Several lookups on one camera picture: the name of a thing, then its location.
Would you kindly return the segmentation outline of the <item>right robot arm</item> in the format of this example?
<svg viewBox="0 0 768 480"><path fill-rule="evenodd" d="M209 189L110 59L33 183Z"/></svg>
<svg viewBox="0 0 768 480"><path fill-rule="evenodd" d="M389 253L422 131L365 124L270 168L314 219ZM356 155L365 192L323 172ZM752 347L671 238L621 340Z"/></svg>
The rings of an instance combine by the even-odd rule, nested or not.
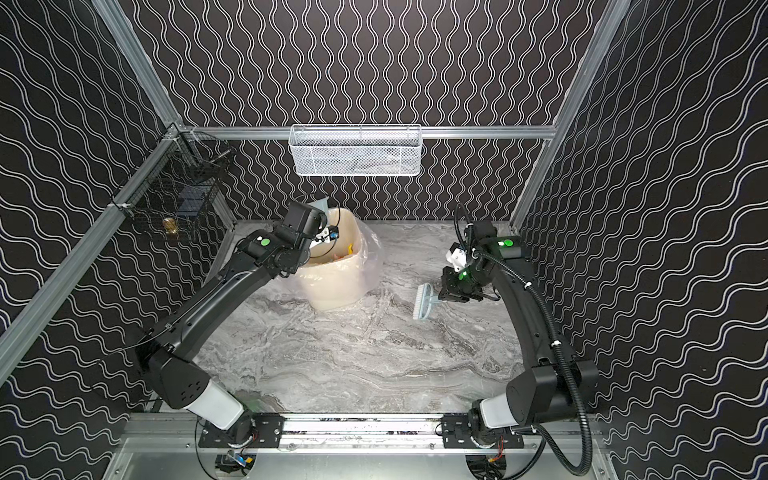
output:
<svg viewBox="0 0 768 480"><path fill-rule="evenodd" d="M523 371L503 393L475 402L481 429L527 427L582 419L589 413L599 374L593 361L575 354L537 287L530 249L521 237L502 236L489 220L469 219L454 209L457 241L448 252L438 298L467 303L495 299L504 304L520 344ZM495 294L485 292L490 287Z"/></svg>

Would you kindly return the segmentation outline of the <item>teal hand brush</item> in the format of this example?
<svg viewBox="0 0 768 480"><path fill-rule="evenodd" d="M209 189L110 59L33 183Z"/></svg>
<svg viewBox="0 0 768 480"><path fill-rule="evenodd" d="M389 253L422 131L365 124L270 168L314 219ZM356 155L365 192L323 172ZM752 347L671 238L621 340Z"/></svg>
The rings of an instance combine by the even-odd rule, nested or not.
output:
<svg viewBox="0 0 768 480"><path fill-rule="evenodd" d="M435 305L441 303L438 292L432 284L424 283L418 286L413 307L413 319L425 320L429 317Z"/></svg>

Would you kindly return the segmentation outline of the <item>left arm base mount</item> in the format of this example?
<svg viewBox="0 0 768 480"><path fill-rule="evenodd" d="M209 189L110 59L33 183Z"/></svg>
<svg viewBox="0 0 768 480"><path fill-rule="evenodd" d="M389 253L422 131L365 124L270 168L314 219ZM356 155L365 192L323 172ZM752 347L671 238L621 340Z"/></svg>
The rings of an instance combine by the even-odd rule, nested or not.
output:
<svg viewBox="0 0 768 480"><path fill-rule="evenodd" d="M200 448L277 448L286 418L277 413L246 412L228 430L206 421L197 441Z"/></svg>

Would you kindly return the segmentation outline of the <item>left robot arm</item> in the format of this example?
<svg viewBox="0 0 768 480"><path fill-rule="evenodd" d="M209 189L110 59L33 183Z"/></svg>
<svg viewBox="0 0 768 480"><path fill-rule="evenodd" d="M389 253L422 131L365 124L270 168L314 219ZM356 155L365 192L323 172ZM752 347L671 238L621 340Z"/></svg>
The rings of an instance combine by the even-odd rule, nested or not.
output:
<svg viewBox="0 0 768 480"><path fill-rule="evenodd" d="M294 202L271 229L242 238L214 278L134 347L147 385L169 407L194 413L226 433L232 443L246 442L252 435L250 410L194 358L250 295L304 266L310 248L327 236L328 226L323 210Z"/></svg>

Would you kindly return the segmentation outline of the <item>teal dustpan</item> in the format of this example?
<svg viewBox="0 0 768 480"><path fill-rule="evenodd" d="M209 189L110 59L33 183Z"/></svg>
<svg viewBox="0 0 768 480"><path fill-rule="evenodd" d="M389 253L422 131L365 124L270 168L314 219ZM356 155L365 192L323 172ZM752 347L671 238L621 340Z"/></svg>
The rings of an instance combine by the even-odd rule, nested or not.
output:
<svg viewBox="0 0 768 480"><path fill-rule="evenodd" d="M312 206L313 208L316 208L318 210L321 210L321 211L327 213L329 211L329 203L328 203L328 201L329 201L329 198L328 197L324 197L324 198L321 198L321 199L318 199L318 200L315 200L315 201L311 202L310 206Z"/></svg>

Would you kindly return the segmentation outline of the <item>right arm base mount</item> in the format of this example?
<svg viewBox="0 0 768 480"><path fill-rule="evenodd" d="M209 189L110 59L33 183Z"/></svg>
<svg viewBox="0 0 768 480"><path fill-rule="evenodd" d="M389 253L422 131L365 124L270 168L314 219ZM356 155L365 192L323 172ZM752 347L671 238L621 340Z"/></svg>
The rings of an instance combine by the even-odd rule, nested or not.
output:
<svg viewBox="0 0 768 480"><path fill-rule="evenodd" d="M436 428L446 449L522 449L523 436L511 427L490 429L474 412L445 414Z"/></svg>

